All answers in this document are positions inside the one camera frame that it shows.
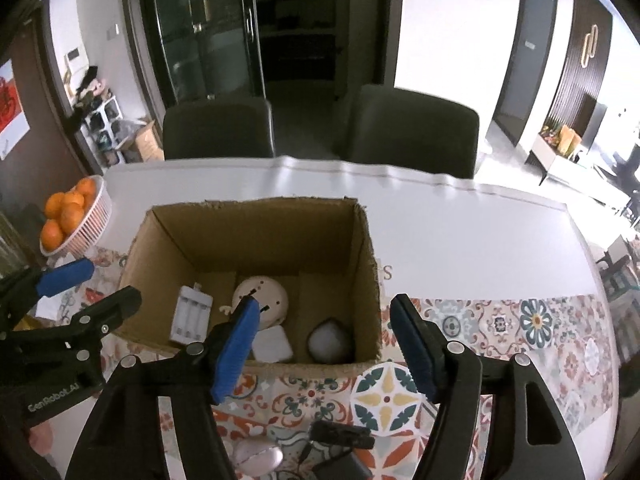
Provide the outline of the white battery charger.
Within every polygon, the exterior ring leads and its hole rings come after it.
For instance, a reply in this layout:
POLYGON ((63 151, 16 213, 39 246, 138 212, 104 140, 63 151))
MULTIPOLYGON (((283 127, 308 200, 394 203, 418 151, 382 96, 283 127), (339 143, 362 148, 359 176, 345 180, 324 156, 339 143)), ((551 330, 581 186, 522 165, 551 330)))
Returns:
POLYGON ((203 342, 208 334, 213 302, 214 298, 202 292, 200 284, 182 286, 171 322, 169 340, 184 346, 203 342))

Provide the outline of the white power adapter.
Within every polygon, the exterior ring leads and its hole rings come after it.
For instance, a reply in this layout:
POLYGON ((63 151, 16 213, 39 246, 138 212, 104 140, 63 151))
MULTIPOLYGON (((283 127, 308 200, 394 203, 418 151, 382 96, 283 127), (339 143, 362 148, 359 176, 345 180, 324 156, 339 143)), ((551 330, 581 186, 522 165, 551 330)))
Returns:
POLYGON ((252 352, 254 360, 261 363, 290 362, 294 358, 288 336, 281 325, 260 330, 253 340, 252 352))

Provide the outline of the black power adapter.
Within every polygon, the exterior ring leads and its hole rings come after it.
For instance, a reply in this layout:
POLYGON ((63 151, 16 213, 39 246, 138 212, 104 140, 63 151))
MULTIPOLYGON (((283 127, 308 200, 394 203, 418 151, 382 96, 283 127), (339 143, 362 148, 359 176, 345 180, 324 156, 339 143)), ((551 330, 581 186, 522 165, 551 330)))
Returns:
POLYGON ((372 472, 356 453, 350 451, 314 466, 317 480, 370 480, 372 472))

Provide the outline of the orange fruit front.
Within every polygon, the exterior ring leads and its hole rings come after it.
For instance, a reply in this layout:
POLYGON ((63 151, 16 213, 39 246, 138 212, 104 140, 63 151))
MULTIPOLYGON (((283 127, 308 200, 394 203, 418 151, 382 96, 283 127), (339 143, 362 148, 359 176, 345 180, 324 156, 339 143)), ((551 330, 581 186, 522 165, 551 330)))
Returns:
POLYGON ((64 242, 65 234, 55 219, 48 219, 40 231, 40 243, 45 252, 55 252, 64 242))

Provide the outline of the orange fruit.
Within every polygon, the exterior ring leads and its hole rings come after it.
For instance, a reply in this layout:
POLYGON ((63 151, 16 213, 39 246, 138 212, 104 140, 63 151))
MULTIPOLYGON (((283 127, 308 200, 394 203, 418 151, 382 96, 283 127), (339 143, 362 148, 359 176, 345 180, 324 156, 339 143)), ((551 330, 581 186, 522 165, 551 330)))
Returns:
POLYGON ((45 252, 55 252, 64 242, 65 234, 55 219, 48 219, 40 231, 40 243, 45 252))
POLYGON ((65 235, 72 234, 85 218, 84 207, 76 204, 65 204, 58 216, 58 224, 65 235))

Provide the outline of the orange fruit rear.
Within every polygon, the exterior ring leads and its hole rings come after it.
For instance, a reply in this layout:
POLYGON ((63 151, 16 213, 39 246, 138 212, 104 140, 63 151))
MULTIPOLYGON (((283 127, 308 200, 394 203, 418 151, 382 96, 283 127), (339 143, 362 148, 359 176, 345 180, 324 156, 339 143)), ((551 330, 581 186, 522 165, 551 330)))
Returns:
POLYGON ((65 204, 58 216, 58 224, 65 235, 72 234, 85 218, 84 207, 76 204, 65 204))

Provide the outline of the white fruit basket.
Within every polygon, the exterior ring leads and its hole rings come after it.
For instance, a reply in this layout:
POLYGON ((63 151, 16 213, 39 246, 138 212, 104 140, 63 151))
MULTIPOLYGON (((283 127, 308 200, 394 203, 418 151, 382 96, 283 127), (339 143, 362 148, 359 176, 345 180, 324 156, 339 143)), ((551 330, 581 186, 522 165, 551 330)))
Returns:
POLYGON ((72 234, 65 235, 63 244, 55 252, 43 250, 39 233, 40 252, 47 258, 81 258, 91 247, 96 246, 111 219, 112 200, 105 180, 100 176, 84 177, 68 191, 51 194, 44 203, 44 222, 48 219, 58 221, 62 207, 69 203, 83 206, 85 218, 72 234))

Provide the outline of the patterned floral table mat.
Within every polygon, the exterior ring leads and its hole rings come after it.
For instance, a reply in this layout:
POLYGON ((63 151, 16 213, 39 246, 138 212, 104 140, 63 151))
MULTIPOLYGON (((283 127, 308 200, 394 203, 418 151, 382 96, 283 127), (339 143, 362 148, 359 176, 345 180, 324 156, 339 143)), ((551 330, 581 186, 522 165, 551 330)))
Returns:
POLYGON ((236 330, 117 360, 80 434, 72 479, 580 479, 579 430, 615 396, 597 296, 424 300, 361 315, 378 362, 250 362, 259 289, 236 330))

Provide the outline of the white shelf unit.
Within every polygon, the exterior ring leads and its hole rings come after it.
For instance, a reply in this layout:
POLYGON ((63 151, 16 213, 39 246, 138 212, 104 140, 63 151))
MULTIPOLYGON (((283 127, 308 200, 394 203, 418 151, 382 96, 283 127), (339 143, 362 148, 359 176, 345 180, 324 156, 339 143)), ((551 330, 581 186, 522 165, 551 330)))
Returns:
POLYGON ((81 133, 88 143, 96 163, 102 170, 124 164, 126 159, 118 148, 115 127, 120 126, 122 111, 111 91, 96 96, 84 107, 76 106, 81 118, 81 133))

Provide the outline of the small black round object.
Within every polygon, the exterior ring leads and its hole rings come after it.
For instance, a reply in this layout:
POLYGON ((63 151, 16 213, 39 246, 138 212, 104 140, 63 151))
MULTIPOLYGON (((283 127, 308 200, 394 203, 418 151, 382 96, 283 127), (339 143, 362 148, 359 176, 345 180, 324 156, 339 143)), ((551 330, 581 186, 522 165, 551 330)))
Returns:
POLYGON ((321 444, 372 450, 375 438, 366 427, 338 424, 327 420, 315 420, 309 428, 309 440, 321 444))

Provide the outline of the cardboard box on floor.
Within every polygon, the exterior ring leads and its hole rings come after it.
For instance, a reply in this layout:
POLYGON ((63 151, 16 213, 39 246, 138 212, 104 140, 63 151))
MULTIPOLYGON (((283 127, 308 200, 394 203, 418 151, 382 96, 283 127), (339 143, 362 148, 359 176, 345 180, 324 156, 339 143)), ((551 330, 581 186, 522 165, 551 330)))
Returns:
POLYGON ((165 160, 155 120, 141 126, 134 133, 130 150, 134 151, 142 162, 163 162, 165 160))

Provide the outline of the round beige device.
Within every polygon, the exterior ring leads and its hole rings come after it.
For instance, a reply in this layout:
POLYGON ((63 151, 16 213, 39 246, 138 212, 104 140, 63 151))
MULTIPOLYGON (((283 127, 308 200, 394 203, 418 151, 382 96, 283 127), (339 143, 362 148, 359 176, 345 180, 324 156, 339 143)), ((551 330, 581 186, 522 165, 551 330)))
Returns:
POLYGON ((288 293, 274 278, 250 276, 236 286, 231 304, 221 306, 219 312, 230 315, 244 296, 252 296, 260 307, 259 330, 280 325, 288 314, 288 293))

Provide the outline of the dark chair left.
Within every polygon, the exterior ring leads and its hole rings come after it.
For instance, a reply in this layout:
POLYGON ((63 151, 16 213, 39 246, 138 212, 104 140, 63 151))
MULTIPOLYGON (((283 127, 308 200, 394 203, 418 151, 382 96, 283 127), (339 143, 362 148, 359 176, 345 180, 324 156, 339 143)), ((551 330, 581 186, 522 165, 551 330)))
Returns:
POLYGON ((166 160, 273 158, 270 103, 258 96, 220 96, 166 110, 162 128, 166 160))

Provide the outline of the dark chair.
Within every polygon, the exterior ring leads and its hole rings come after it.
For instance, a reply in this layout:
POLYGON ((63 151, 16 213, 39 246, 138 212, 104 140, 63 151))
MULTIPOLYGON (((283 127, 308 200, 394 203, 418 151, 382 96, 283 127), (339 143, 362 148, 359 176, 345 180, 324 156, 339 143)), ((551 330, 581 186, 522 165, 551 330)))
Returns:
POLYGON ((471 179, 480 118, 475 110, 437 96, 365 84, 352 103, 342 156, 471 179))
POLYGON ((258 96, 220 96, 166 110, 162 128, 166 160, 273 158, 270 103, 258 96))

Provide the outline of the brown cardboard box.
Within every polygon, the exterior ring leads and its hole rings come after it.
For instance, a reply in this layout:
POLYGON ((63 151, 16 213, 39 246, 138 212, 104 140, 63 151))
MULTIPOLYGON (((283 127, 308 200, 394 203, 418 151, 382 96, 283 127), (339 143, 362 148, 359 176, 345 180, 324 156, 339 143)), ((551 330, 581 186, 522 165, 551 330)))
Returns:
POLYGON ((266 198, 154 206, 144 216, 120 282, 142 296, 119 337, 161 356, 180 292, 213 300, 208 325, 246 296, 260 328, 282 335, 247 368, 274 376, 355 377, 381 359, 381 294, 369 222, 352 198, 266 198))

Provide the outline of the low tv sideboard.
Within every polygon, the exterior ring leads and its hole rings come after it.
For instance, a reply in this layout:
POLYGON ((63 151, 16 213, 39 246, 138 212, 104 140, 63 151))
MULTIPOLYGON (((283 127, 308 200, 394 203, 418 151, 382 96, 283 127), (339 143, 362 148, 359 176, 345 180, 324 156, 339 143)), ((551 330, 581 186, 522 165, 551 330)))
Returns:
POLYGON ((572 157, 565 158, 540 134, 522 136, 518 146, 541 166, 542 182, 559 182, 615 211, 622 211, 631 200, 598 151, 586 151, 579 145, 572 157))

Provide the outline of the black glass cabinet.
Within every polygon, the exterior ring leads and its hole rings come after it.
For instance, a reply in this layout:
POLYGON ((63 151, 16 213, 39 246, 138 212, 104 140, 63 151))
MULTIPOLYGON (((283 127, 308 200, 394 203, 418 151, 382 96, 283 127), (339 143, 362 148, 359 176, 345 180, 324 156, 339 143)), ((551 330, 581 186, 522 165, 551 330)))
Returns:
POLYGON ((344 101, 395 65, 401 0, 122 0, 151 116, 226 94, 321 92, 344 101))

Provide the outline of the dark chair right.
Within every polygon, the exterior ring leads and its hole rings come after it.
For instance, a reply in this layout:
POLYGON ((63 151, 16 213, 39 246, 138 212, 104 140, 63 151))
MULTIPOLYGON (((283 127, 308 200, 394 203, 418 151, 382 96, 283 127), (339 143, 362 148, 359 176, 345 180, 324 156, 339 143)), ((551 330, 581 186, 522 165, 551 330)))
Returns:
POLYGON ((365 84, 352 103, 342 156, 471 179, 480 118, 475 110, 437 96, 365 84))

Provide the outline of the dark interior door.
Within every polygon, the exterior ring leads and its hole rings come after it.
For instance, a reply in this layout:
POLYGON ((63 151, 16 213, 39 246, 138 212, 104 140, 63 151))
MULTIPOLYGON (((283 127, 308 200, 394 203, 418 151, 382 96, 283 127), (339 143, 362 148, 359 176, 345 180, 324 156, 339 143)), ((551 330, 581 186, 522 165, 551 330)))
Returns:
POLYGON ((546 69, 558 0, 520 0, 518 21, 494 122, 520 142, 546 69))

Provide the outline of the red wall picture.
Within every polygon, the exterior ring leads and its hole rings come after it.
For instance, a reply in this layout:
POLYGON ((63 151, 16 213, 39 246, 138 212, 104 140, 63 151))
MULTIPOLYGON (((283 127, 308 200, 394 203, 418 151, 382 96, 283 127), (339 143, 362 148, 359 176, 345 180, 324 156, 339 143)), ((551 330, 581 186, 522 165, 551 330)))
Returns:
POLYGON ((6 160, 30 130, 11 60, 0 67, 0 157, 6 160))

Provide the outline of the dark slatted wall panel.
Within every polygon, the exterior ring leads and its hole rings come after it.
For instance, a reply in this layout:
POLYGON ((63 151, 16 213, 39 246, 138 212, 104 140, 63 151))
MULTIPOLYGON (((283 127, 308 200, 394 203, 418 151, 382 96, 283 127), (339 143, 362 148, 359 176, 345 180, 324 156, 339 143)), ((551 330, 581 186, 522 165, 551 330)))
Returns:
POLYGON ((570 39, 546 126, 567 126, 585 140, 608 66, 612 31, 612 14, 599 0, 574 0, 570 39))

